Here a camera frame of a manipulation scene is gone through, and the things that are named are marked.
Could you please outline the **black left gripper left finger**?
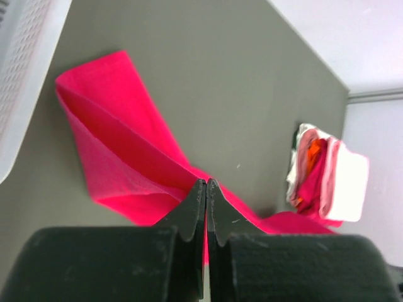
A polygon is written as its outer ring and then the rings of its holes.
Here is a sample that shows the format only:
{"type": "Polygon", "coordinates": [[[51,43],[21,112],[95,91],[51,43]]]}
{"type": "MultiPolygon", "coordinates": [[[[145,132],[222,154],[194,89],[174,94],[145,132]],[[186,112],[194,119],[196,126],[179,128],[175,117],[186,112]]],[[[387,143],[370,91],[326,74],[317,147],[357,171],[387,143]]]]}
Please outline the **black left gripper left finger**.
{"type": "Polygon", "coordinates": [[[155,225],[52,227],[24,244],[2,301],[198,301],[206,182],[155,225]]]}

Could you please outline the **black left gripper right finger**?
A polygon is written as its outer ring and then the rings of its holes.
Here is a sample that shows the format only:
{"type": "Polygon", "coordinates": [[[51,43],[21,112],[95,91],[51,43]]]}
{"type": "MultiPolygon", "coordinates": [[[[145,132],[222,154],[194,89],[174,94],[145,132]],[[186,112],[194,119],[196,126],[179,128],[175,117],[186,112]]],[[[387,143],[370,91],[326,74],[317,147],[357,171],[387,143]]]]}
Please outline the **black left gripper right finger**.
{"type": "Polygon", "coordinates": [[[401,301],[380,251],[356,235],[269,235],[207,183],[212,301],[401,301]]]}

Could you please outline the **crimson red t shirt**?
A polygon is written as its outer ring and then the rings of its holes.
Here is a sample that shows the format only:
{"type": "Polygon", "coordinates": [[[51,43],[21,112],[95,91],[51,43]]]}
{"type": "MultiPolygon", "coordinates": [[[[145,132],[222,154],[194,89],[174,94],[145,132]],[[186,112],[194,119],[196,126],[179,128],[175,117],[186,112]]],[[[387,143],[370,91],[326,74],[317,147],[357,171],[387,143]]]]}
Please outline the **crimson red t shirt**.
{"type": "Polygon", "coordinates": [[[55,92],[94,202],[149,227],[210,178],[186,158],[126,51],[63,72],[55,92]]]}

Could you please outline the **red folded t shirt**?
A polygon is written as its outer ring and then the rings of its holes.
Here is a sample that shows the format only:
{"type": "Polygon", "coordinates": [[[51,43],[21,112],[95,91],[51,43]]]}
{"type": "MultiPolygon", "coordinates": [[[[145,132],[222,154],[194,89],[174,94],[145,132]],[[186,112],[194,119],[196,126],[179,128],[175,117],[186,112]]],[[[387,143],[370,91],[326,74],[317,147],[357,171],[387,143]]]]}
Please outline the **red folded t shirt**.
{"type": "Polygon", "coordinates": [[[297,213],[318,220],[321,200],[321,186],[326,164],[327,147],[325,146],[317,159],[316,165],[298,189],[297,213]]]}

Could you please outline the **white perforated plastic basket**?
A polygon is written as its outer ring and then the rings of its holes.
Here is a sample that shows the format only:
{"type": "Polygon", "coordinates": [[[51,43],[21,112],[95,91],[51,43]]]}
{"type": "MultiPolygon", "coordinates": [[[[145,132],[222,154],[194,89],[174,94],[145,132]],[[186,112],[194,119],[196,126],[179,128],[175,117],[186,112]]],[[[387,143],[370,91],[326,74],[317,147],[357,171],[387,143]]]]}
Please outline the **white perforated plastic basket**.
{"type": "Polygon", "coordinates": [[[1,180],[11,172],[71,6],[1,1],[1,180]]]}

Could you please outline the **right aluminium frame post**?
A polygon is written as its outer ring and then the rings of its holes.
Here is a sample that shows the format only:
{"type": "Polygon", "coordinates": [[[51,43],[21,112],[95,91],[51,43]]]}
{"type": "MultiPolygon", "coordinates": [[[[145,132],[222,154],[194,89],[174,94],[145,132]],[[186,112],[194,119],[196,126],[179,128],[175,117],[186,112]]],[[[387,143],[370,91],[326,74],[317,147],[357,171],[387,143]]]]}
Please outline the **right aluminium frame post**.
{"type": "Polygon", "coordinates": [[[402,100],[402,88],[385,89],[370,92],[349,93],[348,103],[373,103],[381,101],[402,100]]]}

